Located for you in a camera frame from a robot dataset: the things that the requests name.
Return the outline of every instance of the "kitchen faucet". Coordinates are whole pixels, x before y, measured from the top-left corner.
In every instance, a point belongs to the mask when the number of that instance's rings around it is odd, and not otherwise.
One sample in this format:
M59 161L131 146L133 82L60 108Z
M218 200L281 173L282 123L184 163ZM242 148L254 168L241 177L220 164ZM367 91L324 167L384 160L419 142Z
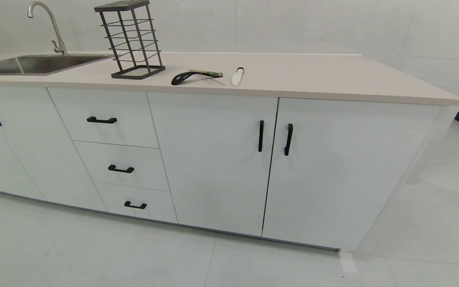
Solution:
M55 47L54 52L62 53L63 56L66 56L68 54L67 48L65 47L65 43L61 39L60 30L58 30L58 25L56 24L56 19L54 18L54 15L51 9L49 9L49 7L47 7L46 4L40 1L33 1L31 2L31 4L29 4L29 7L27 8L28 18L33 18L33 9L35 8L35 6L42 6L47 11L47 13L49 13L49 17L51 17L51 22L53 22L54 31L56 32L56 37L58 38L58 43L60 44L60 46L58 47L58 45L56 45L56 42L52 40L54 47Z

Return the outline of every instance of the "white wall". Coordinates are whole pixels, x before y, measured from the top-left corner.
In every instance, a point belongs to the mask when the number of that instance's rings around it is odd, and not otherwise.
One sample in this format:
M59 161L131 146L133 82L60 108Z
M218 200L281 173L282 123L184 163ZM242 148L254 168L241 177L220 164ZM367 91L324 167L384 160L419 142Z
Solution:
M69 51L106 51L93 7L111 0L42 0ZM0 53L52 52L45 11L0 0ZM459 0L151 0L163 51L348 53L459 95Z

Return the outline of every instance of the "black spoon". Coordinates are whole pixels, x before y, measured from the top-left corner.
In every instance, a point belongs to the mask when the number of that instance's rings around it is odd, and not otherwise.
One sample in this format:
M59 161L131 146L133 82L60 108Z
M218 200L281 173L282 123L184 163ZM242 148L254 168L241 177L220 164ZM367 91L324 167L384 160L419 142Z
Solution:
M179 85L180 83L182 83L183 81L187 80L187 78L189 78L192 75L203 75L203 76L208 76L208 77L211 77L211 78L221 78L222 77L222 76L210 75L209 73L200 73L200 72L188 71L188 72L179 73L178 75L176 75L173 78L173 80L171 80L171 85L173 85L173 86Z

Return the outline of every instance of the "black metal rack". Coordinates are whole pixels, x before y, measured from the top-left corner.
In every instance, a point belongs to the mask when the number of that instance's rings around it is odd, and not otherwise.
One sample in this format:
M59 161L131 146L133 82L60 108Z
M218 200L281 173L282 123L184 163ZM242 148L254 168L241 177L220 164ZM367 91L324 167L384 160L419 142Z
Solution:
M120 68L119 72L111 74L113 78L142 80L166 69L162 65L149 4L149 0L123 0L95 7L95 11L100 13L102 18L101 27L104 27L107 34L105 38L111 44L109 49L113 51L113 60ZM146 15L137 18L134 9L142 6L146 7ZM107 23L104 12L117 12L117 20ZM130 18L124 20L125 15L129 15ZM158 61L158 65L152 65L153 61Z

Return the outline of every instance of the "drawer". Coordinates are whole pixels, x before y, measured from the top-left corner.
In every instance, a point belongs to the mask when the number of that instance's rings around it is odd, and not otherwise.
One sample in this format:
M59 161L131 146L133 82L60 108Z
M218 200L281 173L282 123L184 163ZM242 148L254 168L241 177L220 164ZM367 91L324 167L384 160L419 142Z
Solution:
M102 182L95 182L95 186L110 213L177 223L173 200L167 191Z
M159 147L145 92L50 88L49 93L72 140ZM106 122L88 122L90 117Z
M159 149L73 142L93 181L169 191Z

